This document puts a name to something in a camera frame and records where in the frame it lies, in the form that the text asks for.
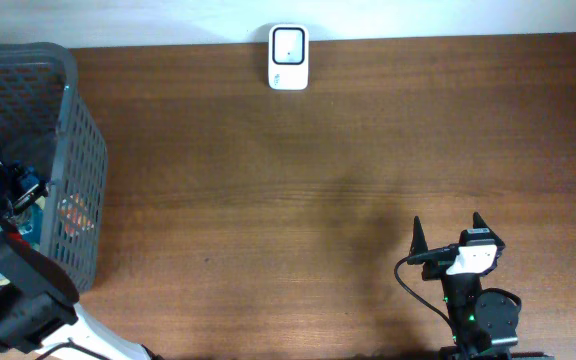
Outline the orange small box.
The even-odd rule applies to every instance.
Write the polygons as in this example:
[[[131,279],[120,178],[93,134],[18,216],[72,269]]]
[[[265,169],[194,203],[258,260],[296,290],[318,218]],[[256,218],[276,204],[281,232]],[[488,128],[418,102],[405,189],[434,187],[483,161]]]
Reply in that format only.
[[[80,194],[73,194],[62,200],[58,211],[65,218],[63,230],[70,237],[79,236],[82,232],[94,228],[94,223],[88,216],[86,201]]]

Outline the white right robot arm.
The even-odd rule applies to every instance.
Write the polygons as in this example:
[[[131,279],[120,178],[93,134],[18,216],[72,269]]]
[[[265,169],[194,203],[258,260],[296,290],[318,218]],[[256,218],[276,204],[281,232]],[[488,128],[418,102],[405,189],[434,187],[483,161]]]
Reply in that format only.
[[[414,219],[409,254],[402,262],[421,265],[424,281],[439,280],[447,311],[431,306],[413,291],[409,293],[437,313],[450,327],[454,344],[443,347],[442,360],[548,359],[543,352],[514,353],[521,298],[499,288],[484,289],[481,278],[491,273],[505,243],[477,212],[473,225],[460,233],[459,241],[430,249],[419,218]]]

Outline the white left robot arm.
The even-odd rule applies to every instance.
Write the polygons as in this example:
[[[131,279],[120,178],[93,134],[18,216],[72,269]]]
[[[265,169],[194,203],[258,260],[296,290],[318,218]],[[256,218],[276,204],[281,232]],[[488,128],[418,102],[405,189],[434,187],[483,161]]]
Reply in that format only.
[[[79,303],[66,273],[0,224],[0,353],[39,359],[160,359],[114,333]]]

